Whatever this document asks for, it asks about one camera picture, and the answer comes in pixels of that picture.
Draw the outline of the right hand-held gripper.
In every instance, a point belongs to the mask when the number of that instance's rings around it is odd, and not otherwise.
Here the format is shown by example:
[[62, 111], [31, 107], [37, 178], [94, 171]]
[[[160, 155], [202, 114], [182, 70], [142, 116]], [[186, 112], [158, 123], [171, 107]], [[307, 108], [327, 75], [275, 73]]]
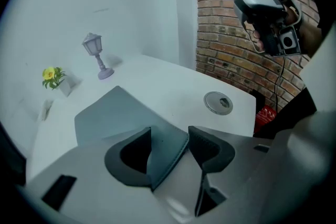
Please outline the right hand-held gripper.
[[260, 34], [264, 51], [271, 56], [283, 56], [279, 40], [285, 25], [285, 0], [234, 0], [234, 12], [241, 23], [252, 23]]

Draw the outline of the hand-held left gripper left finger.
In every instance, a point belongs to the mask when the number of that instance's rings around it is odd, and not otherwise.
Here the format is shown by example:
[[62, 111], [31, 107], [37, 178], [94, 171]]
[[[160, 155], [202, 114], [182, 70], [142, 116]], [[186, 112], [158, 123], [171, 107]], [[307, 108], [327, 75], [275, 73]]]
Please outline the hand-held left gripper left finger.
[[146, 127], [78, 146], [22, 190], [50, 223], [173, 224], [152, 193]]

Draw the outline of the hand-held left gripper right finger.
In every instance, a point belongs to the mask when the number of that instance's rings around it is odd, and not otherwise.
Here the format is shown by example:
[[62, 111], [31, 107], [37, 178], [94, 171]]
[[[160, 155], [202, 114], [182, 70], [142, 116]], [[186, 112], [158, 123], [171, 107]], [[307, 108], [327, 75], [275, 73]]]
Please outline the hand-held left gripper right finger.
[[189, 126], [202, 174], [191, 224], [259, 224], [267, 186], [258, 176], [273, 141]]

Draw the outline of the grey laptop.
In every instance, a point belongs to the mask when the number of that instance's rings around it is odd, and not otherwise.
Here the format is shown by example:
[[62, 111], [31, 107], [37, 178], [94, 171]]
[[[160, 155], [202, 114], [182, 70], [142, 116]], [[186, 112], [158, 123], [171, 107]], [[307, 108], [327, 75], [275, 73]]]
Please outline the grey laptop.
[[172, 125], [120, 86], [75, 116], [78, 145], [106, 138], [115, 143], [104, 164], [118, 181], [156, 190], [181, 159], [189, 134]]

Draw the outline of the person's right forearm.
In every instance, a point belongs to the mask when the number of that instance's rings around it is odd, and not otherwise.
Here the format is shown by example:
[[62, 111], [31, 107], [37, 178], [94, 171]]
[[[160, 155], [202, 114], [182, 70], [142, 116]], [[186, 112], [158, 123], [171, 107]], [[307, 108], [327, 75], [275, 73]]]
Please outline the person's right forearm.
[[323, 41], [322, 31], [320, 28], [303, 20], [299, 32], [301, 36], [301, 49], [304, 54], [312, 58]]

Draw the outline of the person's right hand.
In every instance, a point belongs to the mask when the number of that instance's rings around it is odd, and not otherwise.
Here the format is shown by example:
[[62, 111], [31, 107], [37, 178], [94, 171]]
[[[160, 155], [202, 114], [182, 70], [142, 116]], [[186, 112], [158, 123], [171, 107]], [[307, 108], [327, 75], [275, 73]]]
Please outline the person's right hand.
[[[287, 13], [286, 18], [285, 18], [285, 24], [286, 25], [291, 25], [291, 24], [295, 23], [297, 21], [297, 18], [298, 18], [295, 10], [293, 10], [292, 8], [290, 8], [288, 6], [285, 6], [285, 10], [286, 10], [286, 13]], [[258, 52], [263, 52], [265, 50], [264, 49], [264, 44], [261, 41], [260, 34], [257, 30], [253, 31], [253, 37], [255, 39], [257, 39], [257, 41], [255, 42], [256, 50]]]

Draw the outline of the red box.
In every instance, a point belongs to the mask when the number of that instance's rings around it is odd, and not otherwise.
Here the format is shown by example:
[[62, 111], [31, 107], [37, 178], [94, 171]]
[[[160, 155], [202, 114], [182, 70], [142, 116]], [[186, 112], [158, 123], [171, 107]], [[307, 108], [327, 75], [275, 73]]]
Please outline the red box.
[[277, 112], [273, 108], [264, 105], [264, 107], [256, 114], [254, 133], [259, 132], [264, 125], [273, 121], [276, 115]]

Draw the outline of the person's black shirt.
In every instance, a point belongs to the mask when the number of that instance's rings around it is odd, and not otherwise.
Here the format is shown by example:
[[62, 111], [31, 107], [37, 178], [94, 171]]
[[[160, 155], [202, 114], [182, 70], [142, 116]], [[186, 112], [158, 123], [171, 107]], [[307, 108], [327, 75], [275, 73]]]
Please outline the person's black shirt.
[[300, 120], [313, 115], [317, 111], [307, 88], [294, 97], [275, 117], [265, 124], [253, 137], [274, 139], [282, 130], [292, 129]]

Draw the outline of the white desk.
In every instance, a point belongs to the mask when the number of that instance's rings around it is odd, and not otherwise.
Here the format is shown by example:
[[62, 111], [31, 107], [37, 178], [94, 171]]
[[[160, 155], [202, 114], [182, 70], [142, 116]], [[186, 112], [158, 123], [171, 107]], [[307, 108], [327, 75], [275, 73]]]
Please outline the white desk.
[[[252, 136], [255, 98], [226, 82], [153, 57], [138, 55], [115, 67], [112, 76], [99, 80], [91, 75], [66, 98], [55, 100], [38, 126], [26, 164], [26, 179], [32, 180], [64, 153], [77, 146], [75, 116], [99, 98], [120, 86], [149, 109], [181, 130], [190, 125]], [[229, 115], [217, 115], [204, 103], [208, 92], [221, 92], [233, 102]]]

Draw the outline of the yellow flower in white pot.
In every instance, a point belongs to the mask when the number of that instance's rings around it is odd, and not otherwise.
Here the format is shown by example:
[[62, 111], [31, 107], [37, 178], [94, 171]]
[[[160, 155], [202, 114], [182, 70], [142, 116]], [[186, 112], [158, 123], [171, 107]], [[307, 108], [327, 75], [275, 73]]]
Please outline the yellow flower in white pot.
[[67, 98], [80, 83], [80, 78], [62, 67], [43, 70], [43, 87], [49, 89], [54, 98]]

